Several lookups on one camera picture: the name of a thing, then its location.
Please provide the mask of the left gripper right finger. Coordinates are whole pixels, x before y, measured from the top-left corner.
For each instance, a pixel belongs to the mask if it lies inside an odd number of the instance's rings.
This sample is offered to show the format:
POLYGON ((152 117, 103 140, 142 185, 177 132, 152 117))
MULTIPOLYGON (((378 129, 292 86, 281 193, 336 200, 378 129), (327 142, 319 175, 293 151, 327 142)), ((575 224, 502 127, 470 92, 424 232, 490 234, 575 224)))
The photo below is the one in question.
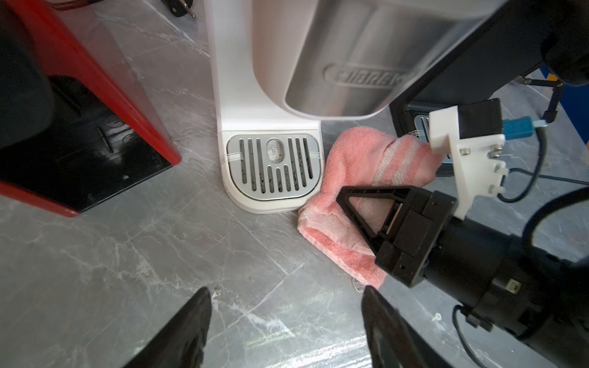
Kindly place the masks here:
POLYGON ((361 311, 373 367, 450 366, 376 288, 365 288, 361 311))

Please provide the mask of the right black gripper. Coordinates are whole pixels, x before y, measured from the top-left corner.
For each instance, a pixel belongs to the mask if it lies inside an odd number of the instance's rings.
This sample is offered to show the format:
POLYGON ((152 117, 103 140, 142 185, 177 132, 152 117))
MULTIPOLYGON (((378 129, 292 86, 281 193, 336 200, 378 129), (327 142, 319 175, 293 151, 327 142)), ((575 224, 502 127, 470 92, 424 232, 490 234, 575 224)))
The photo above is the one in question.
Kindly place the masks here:
POLYGON ((542 249, 453 216, 456 199, 411 186, 345 186, 336 199, 363 253, 412 288, 427 281, 466 308, 470 320, 531 340, 557 306, 565 263, 542 249))

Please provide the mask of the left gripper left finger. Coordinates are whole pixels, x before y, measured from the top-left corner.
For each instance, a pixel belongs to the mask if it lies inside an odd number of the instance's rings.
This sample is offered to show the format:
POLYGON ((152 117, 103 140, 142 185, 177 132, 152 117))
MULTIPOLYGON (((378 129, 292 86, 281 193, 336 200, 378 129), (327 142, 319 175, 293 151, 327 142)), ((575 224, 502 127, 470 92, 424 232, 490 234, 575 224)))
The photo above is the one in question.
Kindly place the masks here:
POLYGON ((126 366, 201 367, 211 317, 210 290, 203 287, 126 366))

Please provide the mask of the pink cloth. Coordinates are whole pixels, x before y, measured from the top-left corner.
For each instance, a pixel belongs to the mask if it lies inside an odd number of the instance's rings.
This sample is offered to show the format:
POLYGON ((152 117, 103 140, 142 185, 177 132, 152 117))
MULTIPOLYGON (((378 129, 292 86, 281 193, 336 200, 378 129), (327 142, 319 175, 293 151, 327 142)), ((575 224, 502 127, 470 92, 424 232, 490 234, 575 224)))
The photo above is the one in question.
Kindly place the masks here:
POLYGON ((335 141, 320 192, 298 211, 298 230, 362 285, 380 288, 387 274, 336 198, 344 186, 417 186, 432 182, 443 157, 414 136, 396 138, 355 127, 335 141))

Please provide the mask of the white coffee machine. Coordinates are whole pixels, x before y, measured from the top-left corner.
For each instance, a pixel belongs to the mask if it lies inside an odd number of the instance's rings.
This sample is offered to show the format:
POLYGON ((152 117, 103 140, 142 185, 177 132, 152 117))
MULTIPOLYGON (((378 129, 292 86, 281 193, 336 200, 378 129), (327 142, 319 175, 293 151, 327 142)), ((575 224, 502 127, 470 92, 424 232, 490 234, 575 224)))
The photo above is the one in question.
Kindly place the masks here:
POLYGON ((325 174, 323 121, 386 108, 500 1, 207 1, 222 182, 255 214, 302 207, 325 174))

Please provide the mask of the red coffee machine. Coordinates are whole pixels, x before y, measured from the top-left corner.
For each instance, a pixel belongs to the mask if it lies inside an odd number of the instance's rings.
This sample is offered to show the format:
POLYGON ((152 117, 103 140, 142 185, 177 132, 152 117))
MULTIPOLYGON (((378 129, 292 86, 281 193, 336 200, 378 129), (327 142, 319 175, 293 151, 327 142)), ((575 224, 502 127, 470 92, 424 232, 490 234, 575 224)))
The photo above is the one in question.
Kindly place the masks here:
POLYGON ((93 2, 2 2, 3 196, 75 217, 180 161, 93 2))

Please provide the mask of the black coffee machine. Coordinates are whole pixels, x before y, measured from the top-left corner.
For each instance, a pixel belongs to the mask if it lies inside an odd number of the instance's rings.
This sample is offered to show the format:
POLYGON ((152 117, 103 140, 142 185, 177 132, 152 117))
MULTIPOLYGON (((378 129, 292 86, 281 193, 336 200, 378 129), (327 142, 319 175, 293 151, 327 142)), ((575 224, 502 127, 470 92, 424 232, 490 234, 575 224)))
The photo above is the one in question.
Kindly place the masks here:
POLYGON ((564 86, 588 83, 586 1, 508 1, 389 105, 396 133, 416 133, 429 112, 488 100, 513 80, 552 88, 542 117, 554 122, 564 86))

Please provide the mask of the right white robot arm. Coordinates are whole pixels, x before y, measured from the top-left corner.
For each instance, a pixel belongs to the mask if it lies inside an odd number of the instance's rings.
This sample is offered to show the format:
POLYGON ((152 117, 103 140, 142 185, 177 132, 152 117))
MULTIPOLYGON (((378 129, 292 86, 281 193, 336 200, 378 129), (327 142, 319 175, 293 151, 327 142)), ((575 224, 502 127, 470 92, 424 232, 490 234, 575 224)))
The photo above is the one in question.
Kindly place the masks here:
POLYGON ((457 200, 415 186, 346 186, 337 204, 405 286, 429 282, 472 326, 499 328, 559 367, 588 365, 588 261, 537 248, 541 222, 588 199, 585 188, 541 207, 520 236, 457 219, 457 200))

